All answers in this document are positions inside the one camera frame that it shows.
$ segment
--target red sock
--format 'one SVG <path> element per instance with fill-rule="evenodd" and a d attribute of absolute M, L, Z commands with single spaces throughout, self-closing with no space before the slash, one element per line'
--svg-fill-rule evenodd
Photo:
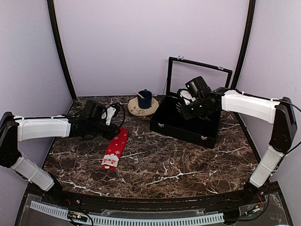
<path fill-rule="evenodd" d="M 102 168 L 115 170 L 118 161 L 122 155 L 123 148 L 127 143 L 128 131 L 124 128 L 120 128 L 121 132 L 110 141 L 107 150 L 105 151 Z"/>

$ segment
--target black frame pole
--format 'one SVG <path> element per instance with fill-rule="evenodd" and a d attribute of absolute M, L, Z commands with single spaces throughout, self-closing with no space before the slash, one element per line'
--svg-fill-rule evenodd
<path fill-rule="evenodd" d="M 240 76 L 240 73 L 241 73 L 241 69 L 243 67 L 243 63 L 244 63 L 244 60 L 245 60 L 246 50 L 247 50 L 247 47 L 248 47 L 250 34 L 251 34 L 251 28 L 252 28 L 252 23 L 253 23 L 255 4 L 256 4 L 256 0 L 250 0 L 249 1 L 249 9 L 248 9 L 248 15 L 247 15 L 247 18 L 246 18 L 246 27 L 245 27 L 243 42 L 242 42 L 242 45 L 241 45 L 241 49 L 240 49 L 236 69 L 235 69 L 235 72 L 234 72 L 233 81 L 232 81 L 232 84 L 231 84 L 231 89 L 236 89 L 236 86 L 238 84 L 238 79 L 239 79 L 239 76 Z"/>
<path fill-rule="evenodd" d="M 72 80 L 70 77 L 70 73 L 69 73 L 69 70 L 67 67 L 67 63 L 66 63 L 66 59 L 65 59 L 65 55 L 64 55 L 64 51 L 63 51 L 61 37 L 60 37 L 59 30 L 58 30 L 56 16 L 55 16 L 55 5 L 54 5 L 53 0 L 47 0 L 47 4 L 48 4 L 48 11 L 49 11 L 49 17 L 50 17 L 53 37 L 55 39 L 56 50 L 57 50 L 58 57 L 61 62 L 62 70 L 64 73 L 64 77 L 66 79 L 66 83 L 67 83 L 70 95 L 72 97 L 72 100 L 74 101 L 74 100 L 76 100 L 77 96 L 76 96 L 76 93 L 75 93 L 75 90 L 74 90 L 74 87 L 72 84 Z"/>

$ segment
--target blue mug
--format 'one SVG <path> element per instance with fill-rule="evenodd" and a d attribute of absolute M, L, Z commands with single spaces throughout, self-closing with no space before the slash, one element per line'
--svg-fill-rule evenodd
<path fill-rule="evenodd" d="M 148 109 L 151 107 L 151 99 L 152 99 L 152 93 L 148 90 L 142 90 L 142 91 L 139 91 L 138 92 L 141 96 L 144 97 L 141 98 L 140 96 L 137 95 L 138 97 L 138 106 L 141 108 L 141 109 Z"/>

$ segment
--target purple wall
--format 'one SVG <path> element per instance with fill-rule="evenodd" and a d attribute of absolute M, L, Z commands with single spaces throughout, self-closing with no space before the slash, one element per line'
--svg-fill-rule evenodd
<path fill-rule="evenodd" d="M 78 96 L 161 94 L 169 56 L 234 70 L 248 0 L 58 0 L 57 17 Z M 208 70 L 212 88 L 225 77 Z M 174 88 L 190 79 L 175 70 Z"/>
<path fill-rule="evenodd" d="M 0 3 L 0 115 L 42 116 L 67 112 L 71 97 L 60 66 L 46 0 Z M 42 165 L 52 139 L 20 143 L 19 150 Z M 14 225 L 27 186 L 0 167 L 0 225 Z"/>
<path fill-rule="evenodd" d="M 301 106 L 301 2 L 299 0 L 257 1 L 254 22 L 238 88 L 242 91 L 282 98 L 290 97 Z M 301 117 L 295 111 L 301 140 Z M 243 117 L 246 126 L 263 156 L 272 126 L 263 121 Z M 278 180 L 294 225 L 301 225 L 301 148 L 283 161 L 272 180 Z"/>

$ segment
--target open black case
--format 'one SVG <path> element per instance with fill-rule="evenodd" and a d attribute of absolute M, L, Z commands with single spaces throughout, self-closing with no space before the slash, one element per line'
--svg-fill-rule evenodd
<path fill-rule="evenodd" d="M 183 100 L 178 99 L 177 94 L 170 91 L 174 61 L 225 72 L 228 74 L 225 87 L 229 87 L 232 76 L 231 70 L 195 61 L 170 57 L 168 60 L 166 96 L 161 101 L 160 106 L 150 120 L 150 130 L 203 147 L 214 148 L 219 129 L 221 112 L 216 111 L 209 115 L 208 118 L 210 121 L 201 118 L 185 120 L 181 116 L 175 105 L 178 102 L 181 102 L 182 104 Z"/>

